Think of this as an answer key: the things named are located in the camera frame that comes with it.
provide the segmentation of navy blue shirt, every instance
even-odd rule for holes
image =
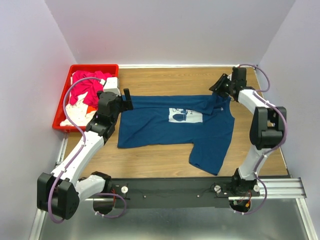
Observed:
[[[118,148],[193,143],[189,163],[218,174],[234,129],[229,97],[213,93],[131,99],[134,109],[121,114]]]

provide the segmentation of white wall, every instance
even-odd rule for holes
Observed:
[[[265,97],[287,109],[282,147],[288,170],[301,177],[306,203],[320,236],[320,2],[297,0],[267,49],[260,67],[271,81]],[[259,75],[261,87],[265,81]]]
[[[43,0],[0,4],[0,239],[29,239],[36,184],[54,166],[52,121],[75,59]]]
[[[294,0],[46,0],[79,63],[258,63]]]

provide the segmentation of printed design on shirt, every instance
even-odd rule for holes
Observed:
[[[202,113],[182,108],[169,108],[170,123],[202,123]]]

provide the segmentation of wooden table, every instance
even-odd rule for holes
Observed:
[[[208,68],[142,68],[120,69],[120,89],[129,88],[136,96],[170,95],[210,95],[211,87],[222,75],[230,74],[230,67]],[[259,88],[254,71],[247,71],[247,85]],[[219,176],[232,176],[250,148],[249,130],[252,114],[237,102],[230,103],[235,117],[232,141],[224,159]],[[149,145],[137,148],[118,149],[118,131],[106,145],[91,159],[82,177],[94,171],[106,173],[112,178],[165,178],[165,177],[206,177],[211,174],[189,164],[189,155],[193,144]],[[71,133],[68,138],[65,156],[78,143],[80,133]],[[260,175],[287,175],[287,169],[281,152],[277,150],[267,159]]]

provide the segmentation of pink cloth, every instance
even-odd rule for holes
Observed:
[[[72,82],[75,83],[76,81],[86,78],[86,77],[96,77],[99,79],[107,80],[107,78],[112,77],[110,73],[102,73],[101,71],[96,71],[94,73],[88,71],[76,71],[72,76]],[[86,92],[87,95],[85,96],[83,103],[91,106],[93,108],[98,107],[98,96],[97,92],[103,90],[102,84],[100,81],[96,79],[88,79],[79,82],[74,88],[71,90],[71,97],[69,103],[71,105],[75,105],[78,101],[78,96],[84,94]]]

